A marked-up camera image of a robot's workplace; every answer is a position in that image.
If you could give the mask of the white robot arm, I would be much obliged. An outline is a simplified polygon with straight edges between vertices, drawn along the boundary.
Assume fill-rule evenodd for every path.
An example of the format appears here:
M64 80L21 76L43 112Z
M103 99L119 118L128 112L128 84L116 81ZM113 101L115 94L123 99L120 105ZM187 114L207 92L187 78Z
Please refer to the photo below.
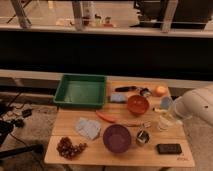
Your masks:
M213 85L185 92L173 101L171 113L180 119L195 115L213 127Z

